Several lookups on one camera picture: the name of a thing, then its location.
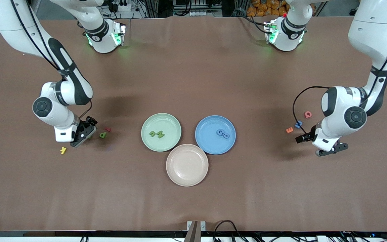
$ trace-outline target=table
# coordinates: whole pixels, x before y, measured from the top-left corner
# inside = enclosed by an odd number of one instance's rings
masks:
[[[311,144],[295,144],[300,130],[285,132],[304,88],[365,85],[371,61],[349,44],[351,21],[312,18],[304,42],[281,52],[243,19],[126,20],[125,46],[109,54],[88,46],[75,21],[43,21],[94,88],[88,115],[98,132],[112,128],[64,155],[67,144],[31,109],[58,73],[0,37],[0,230],[182,230],[194,219],[212,230],[231,219],[239,230],[386,231],[387,90],[381,110],[342,139],[347,151],[319,158]],[[297,101],[306,128],[323,117],[323,93]],[[141,142],[143,122],[158,112],[180,121],[179,144],[195,144],[202,118],[225,116],[235,146],[208,155],[200,184],[179,187],[166,174],[169,152]]]

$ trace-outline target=pink plate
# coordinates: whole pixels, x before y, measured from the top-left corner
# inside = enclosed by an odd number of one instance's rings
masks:
[[[192,144],[175,147],[167,158],[169,178],[177,185],[191,187],[200,183],[209,170],[209,160],[204,151]]]

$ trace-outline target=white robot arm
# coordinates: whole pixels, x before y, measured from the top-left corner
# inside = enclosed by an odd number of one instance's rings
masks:
[[[91,117],[82,121],[67,108],[86,105],[93,96],[92,87],[68,52],[43,29],[25,0],[0,0],[0,33],[14,49],[43,57],[58,70],[62,80],[45,83],[32,109],[54,127],[56,141],[80,145],[95,132],[97,122]]]
[[[367,116],[375,114],[383,103],[387,84],[387,1],[362,0],[350,26],[349,41],[372,59],[364,87],[331,87],[321,99],[325,118],[310,133],[296,138],[297,143],[313,141],[318,156],[336,153],[339,139],[361,129]]]
[[[104,0],[50,0],[71,13],[83,26],[89,44],[99,53],[108,53],[123,45],[125,26],[104,19],[97,6]]]
[[[286,17],[278,17],[264,26],[267,43],[282,51],[295,49],[302,41],[305,27],[313,15],[311,3],[325,0],[286,0],[291,8]]]

